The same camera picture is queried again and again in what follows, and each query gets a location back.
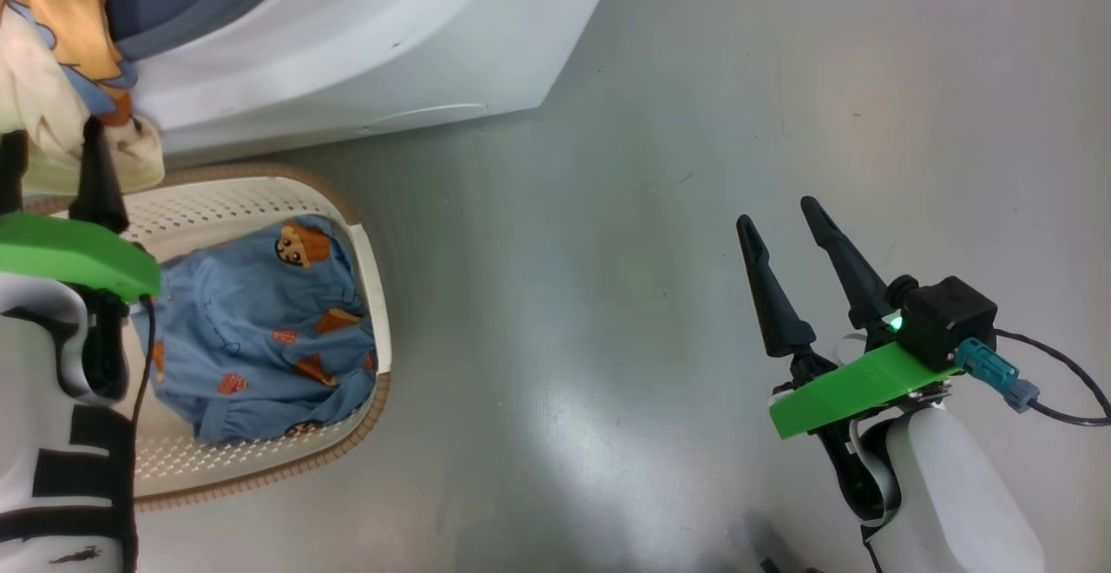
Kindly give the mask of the round white filter cover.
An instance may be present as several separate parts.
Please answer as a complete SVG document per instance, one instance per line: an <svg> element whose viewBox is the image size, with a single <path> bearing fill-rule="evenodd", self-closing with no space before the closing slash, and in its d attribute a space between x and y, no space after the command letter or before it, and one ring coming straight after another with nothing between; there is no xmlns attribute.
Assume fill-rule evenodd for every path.
<svg viewBox="0 0 1111 573"><path fill-rule="evenodd" d="M417 108L404 113L376 118L371 122L366 122L366 125L361 125L358 132L364 135L381 135L394 133L394 131L444 125L446 123L471 121L471 119L487 115L488 111L489 108L483 103L472 102Z"/></svg>

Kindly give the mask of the white front-load washing machine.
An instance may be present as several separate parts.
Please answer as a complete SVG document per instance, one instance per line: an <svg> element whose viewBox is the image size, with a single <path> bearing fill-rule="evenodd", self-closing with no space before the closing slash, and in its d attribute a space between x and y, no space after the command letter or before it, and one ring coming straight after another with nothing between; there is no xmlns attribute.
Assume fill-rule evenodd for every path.
<svg viewBox="0 0 1111 573"><path fill-rule="evenodd" d="M599 0L263 0L194 42L131 60L136 111L169 165L352 141L366 122L543 103Z"/></svg>

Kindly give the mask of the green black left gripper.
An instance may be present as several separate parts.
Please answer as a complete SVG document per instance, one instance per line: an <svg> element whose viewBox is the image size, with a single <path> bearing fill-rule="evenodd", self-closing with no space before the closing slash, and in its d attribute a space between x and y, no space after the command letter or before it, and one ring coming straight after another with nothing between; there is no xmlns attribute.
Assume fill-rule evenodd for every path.
<svg viewBox="0 0 1111 573"><path fill-rule="evenodd" d="M128 228L104 125L82 131L70 220L20 212L28 135L0 135L0 319L36 321L56 340L60 388L83 402L120 402L128 391L122 326L130 306L161 292L161 268L119 237Z"/></svg>

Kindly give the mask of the cream perforated laundry basket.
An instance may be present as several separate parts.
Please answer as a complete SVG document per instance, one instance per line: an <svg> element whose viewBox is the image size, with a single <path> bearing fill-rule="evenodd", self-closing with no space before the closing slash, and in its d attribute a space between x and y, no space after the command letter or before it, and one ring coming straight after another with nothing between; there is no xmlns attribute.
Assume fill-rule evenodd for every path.
<svg viewBox="0 0 1111 573"><path fill-rule="evenodd" d="M364 221L352 202L321 178L293 165L200 167L124 197L130 225L123 237L166 261L226 243L276 222L317 214L332 221L353 253L358 295L377 343L372 396L336 425L271 441L220 446L194 441L190 428L147 396L136 436L139 513L231 497L326 466L369 436L391 390L392 340L386 290Z"/></svg>

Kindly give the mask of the blue bear-print garment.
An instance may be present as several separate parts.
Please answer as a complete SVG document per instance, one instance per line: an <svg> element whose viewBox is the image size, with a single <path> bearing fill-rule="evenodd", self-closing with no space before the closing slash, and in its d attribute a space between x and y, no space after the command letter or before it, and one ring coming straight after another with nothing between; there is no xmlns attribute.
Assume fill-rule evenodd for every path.
<svg viewBox="0 0 1111 573"><path fill-rule="evenodd" d="M337 222L306 214L161 265L131 308L162 405L206 445L333 425L372 395L378 345Z"/></svg>

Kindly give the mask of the cream garment with orange print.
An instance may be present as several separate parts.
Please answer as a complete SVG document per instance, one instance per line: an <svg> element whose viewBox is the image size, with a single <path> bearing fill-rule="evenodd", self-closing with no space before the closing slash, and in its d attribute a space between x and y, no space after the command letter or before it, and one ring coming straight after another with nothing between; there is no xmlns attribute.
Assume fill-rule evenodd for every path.
<svg viewBox="0 0 1111 573"><path fill-rule="evenodd" d="M0 135L28 137L30 192L78 192L88 121L102 123L123 192L162 182L161 138L136 114L134 86L136 68L108 26L107 0L0 0Z"/></svg>

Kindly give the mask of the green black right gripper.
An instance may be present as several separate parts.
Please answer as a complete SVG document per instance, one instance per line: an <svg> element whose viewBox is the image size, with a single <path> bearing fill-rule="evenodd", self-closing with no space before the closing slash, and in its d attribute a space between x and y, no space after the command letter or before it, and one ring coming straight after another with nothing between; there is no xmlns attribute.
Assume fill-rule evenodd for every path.
<svg viewBox="0 0 1111 573"><path fill-rule="evenodd" d="M800 208L815 245L825 250L844 289L852 326L864 329L893 315L884 281L821 202L802 197ZM753 218L742 214L735 224L765 355L793 356L810 351L815 332L785 296ZM808 434L820 441L838 489L858 521L888 522L899 507L899 485L893 470L860 446L858 423L953 375L955 368L935 372L897 344L879 346L792 391L778 392L770 403L770 418L784 440Z"/></svg>

